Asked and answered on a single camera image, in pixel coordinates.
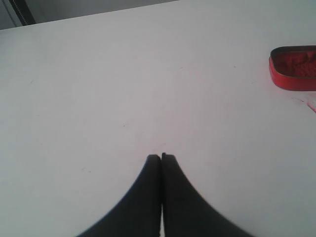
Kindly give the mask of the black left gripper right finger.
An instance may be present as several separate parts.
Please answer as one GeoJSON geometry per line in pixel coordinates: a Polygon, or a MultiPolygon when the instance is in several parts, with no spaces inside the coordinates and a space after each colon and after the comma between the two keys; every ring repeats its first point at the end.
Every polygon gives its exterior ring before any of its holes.
{"type": "Polygon", "coordinates": [[[208,204],[189,182],[174,155],[161,157],[166,237],[250,237],[208,204]]]}

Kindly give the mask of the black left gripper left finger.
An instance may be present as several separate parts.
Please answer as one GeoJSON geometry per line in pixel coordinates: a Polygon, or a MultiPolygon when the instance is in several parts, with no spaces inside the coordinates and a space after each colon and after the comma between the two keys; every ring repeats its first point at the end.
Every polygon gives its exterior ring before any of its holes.
{"type": "Polygon", "coordinates": [[[161,159],[149,155],[124,197],[81,237],[159,237],[161,159]]]}

